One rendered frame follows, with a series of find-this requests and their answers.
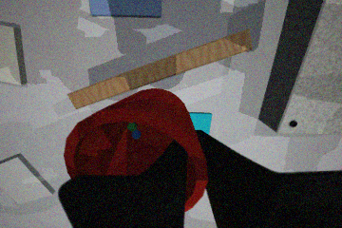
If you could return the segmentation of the tan wooden flat bar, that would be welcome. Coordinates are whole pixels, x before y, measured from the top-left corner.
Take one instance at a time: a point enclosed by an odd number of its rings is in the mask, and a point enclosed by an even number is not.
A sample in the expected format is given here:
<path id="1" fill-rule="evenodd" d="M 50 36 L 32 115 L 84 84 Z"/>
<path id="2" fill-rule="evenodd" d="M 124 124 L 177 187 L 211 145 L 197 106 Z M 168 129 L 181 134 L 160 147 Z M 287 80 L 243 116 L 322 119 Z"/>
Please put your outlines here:
<path id="1" fill-rule="evenodd" d="M 167 56 L 69 92 L 76 109 L 252 49 L 250 29 Z"/>

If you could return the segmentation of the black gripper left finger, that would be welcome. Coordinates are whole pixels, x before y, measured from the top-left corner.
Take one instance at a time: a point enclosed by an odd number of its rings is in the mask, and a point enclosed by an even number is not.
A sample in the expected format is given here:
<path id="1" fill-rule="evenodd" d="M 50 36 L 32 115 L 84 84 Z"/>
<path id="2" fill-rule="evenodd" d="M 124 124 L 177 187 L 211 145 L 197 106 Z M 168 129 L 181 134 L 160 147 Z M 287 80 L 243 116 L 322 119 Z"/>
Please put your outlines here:
<path id="1" fill-rule="evenodd" d="M 73 228 L 78 223 L 162 224 L 184 228 L 188 153 L 173 140 L 139 175 L 76 176 L 58 190 Z"/>

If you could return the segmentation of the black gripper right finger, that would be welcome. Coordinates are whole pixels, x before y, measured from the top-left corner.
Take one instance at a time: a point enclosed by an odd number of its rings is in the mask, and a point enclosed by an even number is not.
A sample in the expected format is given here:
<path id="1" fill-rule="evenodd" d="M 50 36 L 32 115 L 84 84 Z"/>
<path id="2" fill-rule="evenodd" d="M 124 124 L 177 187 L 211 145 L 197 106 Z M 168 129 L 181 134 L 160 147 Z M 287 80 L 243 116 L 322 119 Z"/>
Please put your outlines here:
<path id="1" fill-rule="evenodd" d="M 342 170 L 276 172 L 196 130 L 218 228 L 276 228 L 290 206 L 342 202 Z"/>

